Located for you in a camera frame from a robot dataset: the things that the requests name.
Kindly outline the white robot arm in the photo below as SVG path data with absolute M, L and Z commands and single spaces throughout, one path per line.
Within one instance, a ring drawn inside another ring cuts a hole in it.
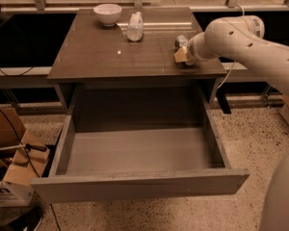
M 255 15 L 222 17 L 186 43 L 177 42 L 174 60 L 196 64 L 224 57 L 289 97 L 289 46 L 264 39 L 264 23 Z M 289 231 L 289 149 L 267 189 L 259 231 Z

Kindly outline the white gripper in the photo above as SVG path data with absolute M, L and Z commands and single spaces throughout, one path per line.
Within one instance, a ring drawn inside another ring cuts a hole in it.
M 204 33 L 192 37 L 188 41 L 187 47 L 183 46 L 174 53 L 174 60 L 177 63 L 186 62 L 187 65 L 209 61 L 211 59 L 212 52 L 205 43 Z

